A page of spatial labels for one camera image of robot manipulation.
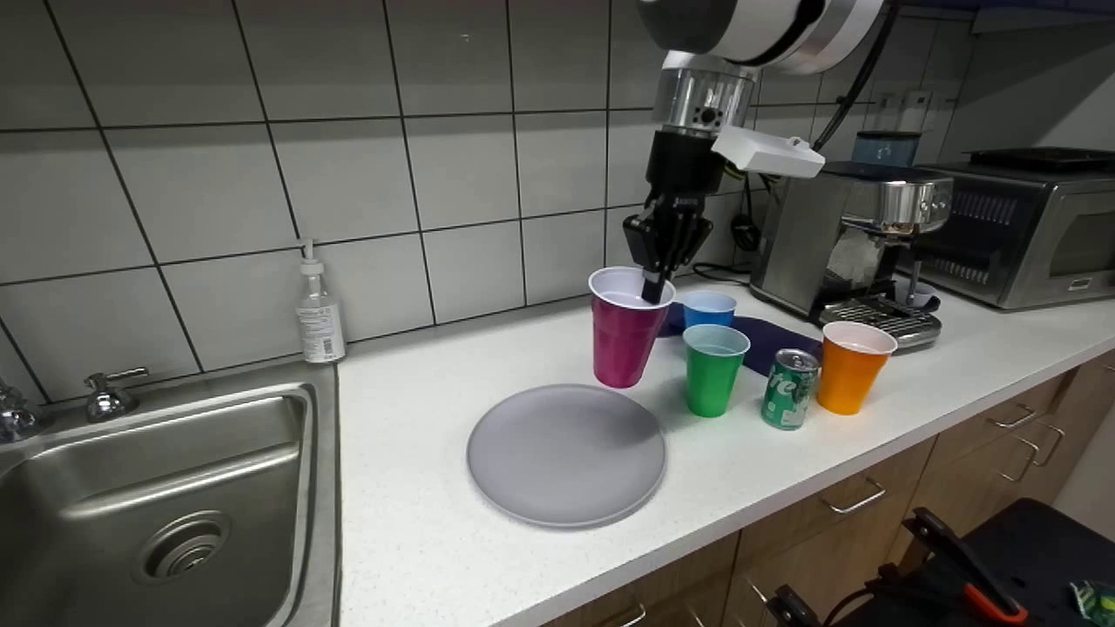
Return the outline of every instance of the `soap dispenser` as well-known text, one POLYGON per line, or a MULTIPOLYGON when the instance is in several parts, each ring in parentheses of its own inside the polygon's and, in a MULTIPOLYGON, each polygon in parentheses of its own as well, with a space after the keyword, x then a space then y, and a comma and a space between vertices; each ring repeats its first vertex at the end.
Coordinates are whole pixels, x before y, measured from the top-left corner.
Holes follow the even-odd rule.
POLYGON ((313 240, 303 243, 303 279, 307 298, 297 308, 301 330, 303 330, 303 358, 307 364, 343 364, 346 358, 346 330, 343 330, 343 308, 324 285, 324 265, 313 255, 313 240))

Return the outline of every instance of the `green cup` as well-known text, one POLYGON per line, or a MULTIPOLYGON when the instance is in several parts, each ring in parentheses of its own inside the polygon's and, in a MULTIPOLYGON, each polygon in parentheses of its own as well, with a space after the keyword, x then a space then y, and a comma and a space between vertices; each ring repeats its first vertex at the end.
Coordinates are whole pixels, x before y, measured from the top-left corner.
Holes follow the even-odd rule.
POLYGON ((683 335, 687 357, 687 405, 702 419, 717 419, 733 405, 743 357, 753 349, 747 335, 723 325, 692 325, 683 335))

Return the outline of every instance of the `faucet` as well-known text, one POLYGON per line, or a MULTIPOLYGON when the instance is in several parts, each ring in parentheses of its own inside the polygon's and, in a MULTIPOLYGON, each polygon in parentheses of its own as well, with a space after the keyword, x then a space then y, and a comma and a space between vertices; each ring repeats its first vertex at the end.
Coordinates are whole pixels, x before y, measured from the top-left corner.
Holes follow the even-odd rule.
POLYGON ((32 436, 40 424, 40 410, 0 381, 0 443, 14 443, 32 436))
POLYGON ((121 373, 92 373, 83 385, 93 392, 83 405, 83 416, 92 422, 108 422, 116 416, 133 410, 140 401, 126 394, 119 385, 126 381, 145 381, 150 371, 121 371, 121 373))

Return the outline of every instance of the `microwave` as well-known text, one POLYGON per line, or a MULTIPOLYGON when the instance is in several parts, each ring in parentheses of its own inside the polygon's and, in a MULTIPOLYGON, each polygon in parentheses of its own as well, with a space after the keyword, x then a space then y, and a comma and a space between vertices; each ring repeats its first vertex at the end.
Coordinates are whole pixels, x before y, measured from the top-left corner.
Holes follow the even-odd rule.
POLYGON ((920 279, 998 312, 1115 298, 1115 175, 941 170, 951 215, 920 237, 920 279))

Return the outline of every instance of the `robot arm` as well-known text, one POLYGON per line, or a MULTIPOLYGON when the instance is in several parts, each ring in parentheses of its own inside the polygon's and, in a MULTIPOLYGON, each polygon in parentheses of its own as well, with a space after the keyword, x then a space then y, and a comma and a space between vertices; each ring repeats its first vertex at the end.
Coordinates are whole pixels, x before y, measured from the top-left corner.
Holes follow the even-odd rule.
POLYGON ((670 48, 660 82, 641 215, 626 215, 626 248, 646 268, 646 301, 660 304, 665 279, 692 262, 711 223, 703 197, 735 170, 814 177, 826 163, 805 141, 740 125, 740 100, 761 71, 822 74, 875 26, 881 0, 639 0, 660 47, 670 48))

